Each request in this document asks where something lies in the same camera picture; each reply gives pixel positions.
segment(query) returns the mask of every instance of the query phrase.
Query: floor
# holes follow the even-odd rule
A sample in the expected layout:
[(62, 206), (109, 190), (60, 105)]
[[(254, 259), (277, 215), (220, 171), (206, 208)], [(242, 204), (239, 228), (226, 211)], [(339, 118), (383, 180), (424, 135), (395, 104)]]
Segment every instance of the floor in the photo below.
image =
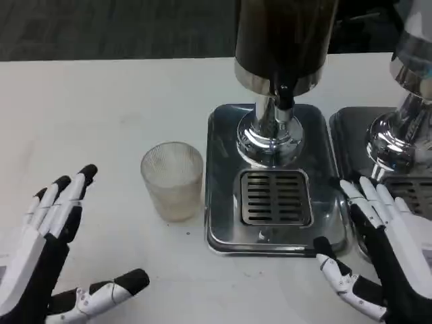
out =
[(233, 0), (0, 0), (0, 61), (223, 57)]

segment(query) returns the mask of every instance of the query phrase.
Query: white table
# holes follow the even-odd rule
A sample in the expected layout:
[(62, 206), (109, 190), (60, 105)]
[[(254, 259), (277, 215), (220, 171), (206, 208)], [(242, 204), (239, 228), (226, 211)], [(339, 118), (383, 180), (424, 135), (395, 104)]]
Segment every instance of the white table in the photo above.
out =
[[(326, 118), (349, 105), (397, 105), (402, 90), (389, 60), (330, 55), (318, 87), (297, 101)], [(253, 100), (231, 58), (0, 63), (2, 229), (20, 224), (39, 188), (95, 163), (56, 291), (135, 267), (151, 277), (144, 292), (95, 323), (372, 323), (339, 300), (314, 259), (218, 256), (207, 248), (202, 215), (168, 225), (153, 210), (143, 154), (182, 140), (205, 157), (210, 112)], [(343, 260), (377, 280), (355, 250)]]

